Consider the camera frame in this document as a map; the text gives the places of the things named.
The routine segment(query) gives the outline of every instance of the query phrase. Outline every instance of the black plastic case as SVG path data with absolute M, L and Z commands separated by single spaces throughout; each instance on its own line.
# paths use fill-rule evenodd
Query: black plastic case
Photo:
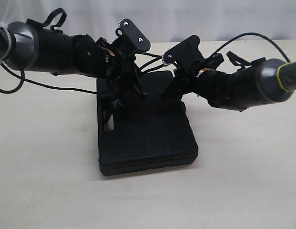
M 111 93 L 97 96 L 99 167 L 105 176 L 149 168 L 193 163 L 198 146 L 179 96 L 160 98 L 172 81 L 170 71 L 149 73 L 140 79 L 148 93 L 140 101 L 133 94 L 122 98 L 124 108 L 113 114 L 114 129 L 104 130 L 104 111 Z M 105 91 L 104 80 L 97 80 L 97 90 Z

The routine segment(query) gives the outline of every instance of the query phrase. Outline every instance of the table surface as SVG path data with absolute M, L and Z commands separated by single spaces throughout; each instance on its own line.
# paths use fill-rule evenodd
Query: table surface
M 199 48 L 207 56 L 222 43 Z M 277 43 L 296 61 L 296 41 Z M 153 43 L 151 52 L 173 45 Z M 266 41 L 228 50 L 250 61 L 282 59 Z M 236 68 L 227 61 L 219 69 Z M 26 76 L 95 90 L 84 76 Z M 1 88 L 17 83 L 1 71 Z M 192 165 L 103 177 L 95 95 L 28 83 L 0 94 L 0 229 L 296 228 L 296 92 L 242 113 L 211 108 L 195 94 L 183 100 L 199 145 Z

